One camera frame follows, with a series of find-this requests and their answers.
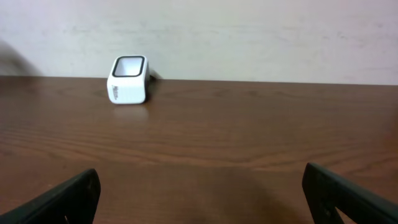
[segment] wood grain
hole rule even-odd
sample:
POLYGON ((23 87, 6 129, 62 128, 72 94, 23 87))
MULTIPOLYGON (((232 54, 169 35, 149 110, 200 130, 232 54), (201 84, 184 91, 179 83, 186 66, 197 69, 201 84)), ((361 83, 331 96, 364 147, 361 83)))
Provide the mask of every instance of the wood grain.
POLYGON ((398 202, 398 86, 0 78, 0 213, 93 167, 95 223, 311 223, 317 162, 398 202))

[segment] tabletop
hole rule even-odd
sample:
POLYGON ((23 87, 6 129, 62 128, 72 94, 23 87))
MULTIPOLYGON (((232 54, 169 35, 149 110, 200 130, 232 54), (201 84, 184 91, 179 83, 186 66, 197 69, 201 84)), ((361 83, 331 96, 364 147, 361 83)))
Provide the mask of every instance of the tabletop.
POLYGON ((0 213, 95 168, 95 223, 312 223, 308 162, 398 202, 398 86, 0 78, 0 213))

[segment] white pencil sharpener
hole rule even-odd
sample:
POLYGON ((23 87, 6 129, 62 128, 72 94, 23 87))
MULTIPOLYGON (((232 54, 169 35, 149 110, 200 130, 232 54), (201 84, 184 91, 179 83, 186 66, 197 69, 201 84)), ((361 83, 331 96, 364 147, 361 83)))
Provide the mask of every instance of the white pencil sharpener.
POLYGON ((148 60, 142 55, 118 57, 109 74, 108 96, 115 104, 138 104, 147 98, 148 60))

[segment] wooden table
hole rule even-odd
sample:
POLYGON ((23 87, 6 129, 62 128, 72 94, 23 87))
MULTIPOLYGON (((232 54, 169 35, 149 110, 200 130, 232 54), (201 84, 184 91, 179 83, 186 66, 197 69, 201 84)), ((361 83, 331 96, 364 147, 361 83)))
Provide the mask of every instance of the wooden table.
POLYGON ((398 86, 0 78, 0 213, 93 167, 95 223, 312 223, 317 162, 398 202, 398 86))

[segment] wall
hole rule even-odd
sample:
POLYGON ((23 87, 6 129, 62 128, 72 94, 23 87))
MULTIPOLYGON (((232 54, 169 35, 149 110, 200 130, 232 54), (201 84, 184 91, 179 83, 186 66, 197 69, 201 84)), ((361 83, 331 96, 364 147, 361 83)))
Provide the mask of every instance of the wall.
POLYGON ((398 84, 396 0, 2 0, 0 38, 46 76, 398 84))

